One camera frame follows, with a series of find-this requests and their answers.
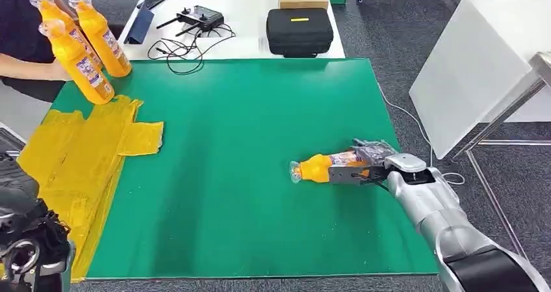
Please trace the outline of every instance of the green table mat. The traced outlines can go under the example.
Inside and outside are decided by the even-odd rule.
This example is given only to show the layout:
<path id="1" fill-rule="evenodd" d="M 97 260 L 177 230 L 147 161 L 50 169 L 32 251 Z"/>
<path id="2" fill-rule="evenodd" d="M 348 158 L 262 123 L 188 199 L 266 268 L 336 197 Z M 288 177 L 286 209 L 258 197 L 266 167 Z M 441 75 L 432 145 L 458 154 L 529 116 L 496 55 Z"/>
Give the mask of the green table mat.
<path id="1" fill-rule="evenodd" d="M 388 192 L 289 177 L 354 137 L 398 148 L 368 60 L 141 61 L 112 84 L 166 124 L 160 153 L 126 159 L 88 278 L 436 272 Z M 53 108 L 92 106 L 68 84 Z"/>

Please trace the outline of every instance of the yellow plastic bag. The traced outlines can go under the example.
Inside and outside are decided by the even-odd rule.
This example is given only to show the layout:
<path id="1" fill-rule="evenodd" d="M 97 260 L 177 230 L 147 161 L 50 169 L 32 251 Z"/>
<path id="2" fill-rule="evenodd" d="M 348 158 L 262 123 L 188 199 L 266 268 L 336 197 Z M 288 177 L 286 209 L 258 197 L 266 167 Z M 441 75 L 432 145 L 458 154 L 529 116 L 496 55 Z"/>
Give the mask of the yellow plastic bag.
<path id="1" fill-rule="evenodd" d="M 116 98 L 96 105 L 87 120 L 78 111 L 50 110 L 18 159 L 39 182 L 38 196 L 71 228 L 73 281 L 88 272 L 124 156 L 157 153 L 161 145 L 163 123 L 134 123 L 142 102 Z"/>

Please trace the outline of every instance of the bottle cap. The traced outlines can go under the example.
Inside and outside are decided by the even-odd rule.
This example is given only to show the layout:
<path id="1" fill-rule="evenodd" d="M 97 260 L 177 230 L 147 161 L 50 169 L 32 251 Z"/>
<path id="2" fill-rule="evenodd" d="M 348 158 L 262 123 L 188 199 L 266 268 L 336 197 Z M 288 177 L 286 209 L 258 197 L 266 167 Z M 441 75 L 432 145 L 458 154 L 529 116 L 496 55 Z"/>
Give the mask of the bottle cap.
<path id="1" fill-rule="evenodd" d="M 295 161 L 289 163 L 289 174 L 293 183 L 297 183 L 302 180 L 302 173 L 300 172 L 300 164 Z"/>
<path id="2" fill-rule="evenodd" d="M 44 9 L 54 5 L 54 0 L 29 0 L 32 6 L 35 6 L 38 9 Z"/>
<path id="3" fill-rule="evenodd" d="M 48 38 L 56 38 L 65 35 L 65 24 L 61 20 L 45 20 L 38 30 Z"/>
<path id="4" fill-rule="evenodd" d="M 76 11 L 84 11 L 92 9 L 92 0 L 69 0 L 69 6 Z"/>

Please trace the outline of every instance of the plastic bottle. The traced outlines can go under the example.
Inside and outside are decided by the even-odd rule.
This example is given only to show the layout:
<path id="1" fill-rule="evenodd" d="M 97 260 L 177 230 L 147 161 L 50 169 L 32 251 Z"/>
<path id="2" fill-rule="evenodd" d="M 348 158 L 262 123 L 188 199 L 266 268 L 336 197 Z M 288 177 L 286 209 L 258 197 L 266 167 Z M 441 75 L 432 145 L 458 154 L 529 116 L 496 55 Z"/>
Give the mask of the plastic bottle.
<path id="1" fill-rule="evenodd" d="M 367 163 L 362 161 L 354 151 L 347 151 L 331 155 L 316 154 L 304 162 L 290 163 L 291 180 L 294 183 L 302 179 L 308 179 L 317 183 L 329 182 L 329 167 L 332 165 L 348 165 L 348 166 L 366 166 Z M 365 170 L 362 175 L 367 176 L 368 171 Z"/>
<path id="2" fill-rule="evenodd" d="M 92 62 L 84 47 L 67 34 L 63 21 L 46 20 L 40 24 L 38 30 L 48 37 L 54 56 L 88 101 L 102 105 L 115 96 L 113 87 Z"/>
<path id="3" fill-rule="evenodd" d="M 86 40 L 79 27 L 75 24 L 73 18 L 71 18 L 63 10 L 59 9 L 54 0 L 30 0 L 30 2 L 33 6 L 38 8 L 38 11 L 40 11 L 42 21 L 55 19 L 63 21 L 67 34 L 79 41 L 92 58 L 92 61 L 98 66 L 99 69 L 102 68 L 99 56 L 92 48 L 92 45 L 90 45 L 90 43 Z"/>
<path id="4" fill-rule="evenodd" d="M 107 72 L 114 77 L 124 77 L 132 70 L 132 65 L 109 30 L 107 20 L 92 6 L 92 0 L 69 0 L 79 15 L 84 33 L 92 43 Z"/>

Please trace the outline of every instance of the black carrying case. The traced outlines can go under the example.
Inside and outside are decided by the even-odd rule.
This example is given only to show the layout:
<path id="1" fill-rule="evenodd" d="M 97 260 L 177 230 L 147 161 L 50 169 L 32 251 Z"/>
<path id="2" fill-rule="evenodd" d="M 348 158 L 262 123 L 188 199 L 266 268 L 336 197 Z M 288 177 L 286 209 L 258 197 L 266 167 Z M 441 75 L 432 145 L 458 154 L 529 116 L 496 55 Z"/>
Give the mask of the black carrying case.
<path id="1" fill-rule="evenodd" d="M 323 8 L 272 9 L 266 20 L 266 35 L 275 55 L 315 57 L 329 50 L 333 28 Z"/>

